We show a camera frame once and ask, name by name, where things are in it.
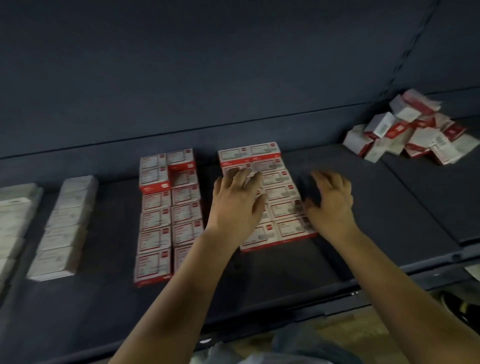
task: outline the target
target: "person's right hand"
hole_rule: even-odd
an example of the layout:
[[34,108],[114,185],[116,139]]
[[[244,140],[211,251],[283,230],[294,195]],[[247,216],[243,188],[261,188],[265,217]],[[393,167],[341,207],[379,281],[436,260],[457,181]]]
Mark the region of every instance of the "person's right hand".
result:
[[352,213],[351,182],[331,171],[314,170],[312,177],[322,196],[320,206],[310,198],[305,200],[305,213],[313,227],[332,244],[359,233]]

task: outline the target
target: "person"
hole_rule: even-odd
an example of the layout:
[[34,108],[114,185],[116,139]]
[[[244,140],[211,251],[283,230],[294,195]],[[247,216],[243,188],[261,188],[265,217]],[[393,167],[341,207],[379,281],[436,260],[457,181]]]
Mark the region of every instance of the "person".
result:
[[[249,169],[232,169],[217,179],[205,231],[110,364],[189,362],[220,276],[264,210],[265,196],[255,199],[261,173],[245,183],[250,173]],[[307,217],[348,264],[408,360],[413,364],[480,363],[479,336],[444,310],[360,231],[351,209],[350,181],[332,171],[314,171],[312,176],[322,200],[316,206],[306,199]],[[247,358],[245,363],[360,362],[312,338],[310,343],[319,347],[304,345],[301,336],[298,331],[280,332],[273,343],[276,352]],[[231,363],[235,358],[210,360],[210,356],[209,363]]]

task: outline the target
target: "person's left hand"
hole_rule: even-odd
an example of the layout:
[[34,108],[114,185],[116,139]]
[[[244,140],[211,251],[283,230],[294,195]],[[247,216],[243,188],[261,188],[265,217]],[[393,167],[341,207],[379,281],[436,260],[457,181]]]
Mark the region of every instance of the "person's left hand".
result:
[[205,234],[225,244],[230,253],[253,233],[264,212],[266,195],[255,198],[262,173],[256,173],[245,184],[250,173],[248,168],[233,168],[215,181]]

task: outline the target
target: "black shelf surface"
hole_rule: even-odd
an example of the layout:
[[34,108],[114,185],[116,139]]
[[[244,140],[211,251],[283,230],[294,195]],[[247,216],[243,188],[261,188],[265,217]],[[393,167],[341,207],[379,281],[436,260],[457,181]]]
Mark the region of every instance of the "black shelf surface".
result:
[[[313,168],[346,175],[354,186],[358,224],[405,271],[449,264],[459,252],[384,164],[359,159],[340,145],[289,152],[283,158],[300,187]],[[209,206],[221,171],[208,166],[198,172]],[[56,194],[44,197],[0,308],[0,362],[70,363],[112,352],[126,338],[165,286],[136,289],[132,284],[141,205],[137,183],[100,186],[77,275],[33,282],[24,277]],[[282,309],[308,307],[354,288],[341,259],[321,238],[236,252],[218,285],[204,332],[228,332],[216,340],[231,340],[236,332],[251,333],[241,327],[251,322],[248,317],[270,313],[280,324],[292,319]]]
[[[460,120],[480,138],[480,117]],[[439,166],[428,157],[384,156],[382,161],[462,245],[480,239],[480,147],[456,164]]]

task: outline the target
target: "row of white boxes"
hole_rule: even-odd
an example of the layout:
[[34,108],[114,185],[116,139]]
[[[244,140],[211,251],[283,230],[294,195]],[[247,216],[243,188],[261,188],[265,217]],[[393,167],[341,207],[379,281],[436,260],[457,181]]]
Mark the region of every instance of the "row of white boxes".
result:
[[29,279],[45,281],[76,274],[97,190],[94,176],[63,182],[27,273]]
[[397,95],[389,105],[391,112],[355,126],[343,144],[373,163],[386,152],[400,155],[405,150],[410,158],[431,155],[441,165],[456,163],[480,144],[465,134],[465,127],[438,112],[440,101],[417,90]]
[[263,174],[257,196],[267,196],[265,210],[253,234],[241,245],[241,251],[261,249],[317,234],[304,214],[299,191],[283,163],[277,143],[220,150],[218,158],[224,175],[231,168],[250,168],[250,176],[256,172]]
[[203,232],[201,196],[192,149],[141,158],[143,192],[134,283],[171,278]]
[[0,188],[0,291],[24,244],[24,236],[42,199],[35,183]]

